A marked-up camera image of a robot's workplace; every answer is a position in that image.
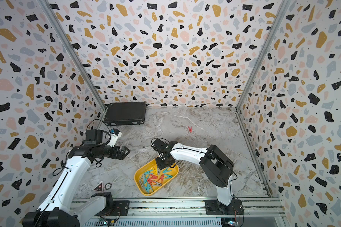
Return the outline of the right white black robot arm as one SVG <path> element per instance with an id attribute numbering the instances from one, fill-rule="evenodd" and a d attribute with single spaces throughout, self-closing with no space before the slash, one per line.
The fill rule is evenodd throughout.
<path id="1" fill-rule="evenodd" d="M 152 142 L 151 147 L 159 155 L 155 161 L 160 170 L 176 166 L 179 160 L 199 165 L 217 188 L 217 208 L 212 211 L 220 211 L 222 214 L 231 212 L 235 198 L 232 193 L 234 163 L 219 147 L 210 145 L 208 148 L 195 148 L 177 141 L 163 142 L 159 138 Z"/>

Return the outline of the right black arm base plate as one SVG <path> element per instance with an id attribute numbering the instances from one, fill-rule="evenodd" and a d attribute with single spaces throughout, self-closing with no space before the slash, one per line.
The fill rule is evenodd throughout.
<path id="1" fill-rule="evenodd" d="M 239 199 L 232 199 L 228 206 L 220 203 L 218 200 L 205 200 L 205 209 L 207 215 L 244 214 L 243 204 Z"/>

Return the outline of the yellow plastic storage box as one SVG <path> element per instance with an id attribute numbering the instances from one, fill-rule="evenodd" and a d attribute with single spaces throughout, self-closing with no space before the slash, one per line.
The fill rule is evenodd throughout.
<path id="1" fill-rule="evenodd" d="M 178 165 L 161 170 L 153 159 L 136 171 L 134 181 L 141 194 L 151 196 L 172 181 L 178 173 Z"/>

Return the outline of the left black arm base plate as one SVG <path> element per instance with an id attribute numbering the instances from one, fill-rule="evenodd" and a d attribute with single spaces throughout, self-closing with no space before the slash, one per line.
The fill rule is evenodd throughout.
<path id="1" fill-rule="evenodd" d="M 97 213 L 97 216 L 125 217 L 128 215 L 129 205 L 129 200 L 115 200 L 107 203 L 105 208 Z"/>

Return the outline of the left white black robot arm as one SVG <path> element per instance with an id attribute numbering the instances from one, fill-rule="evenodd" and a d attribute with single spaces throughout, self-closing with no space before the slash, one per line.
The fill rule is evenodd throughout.
<path id="1" fill-rule="evenodd" d="M 54 188 L 35 212 L 27 213 L 25 227 L 81 227 L 94 216 L 121 215 L 111 193 L 96 193 L 86 203 L 71 210 L 72 200 L 83 176 L 97 160 L 123 160 L 130 150 L 123 146 L 81 145 L 68 155 L 65 167 Z"/>

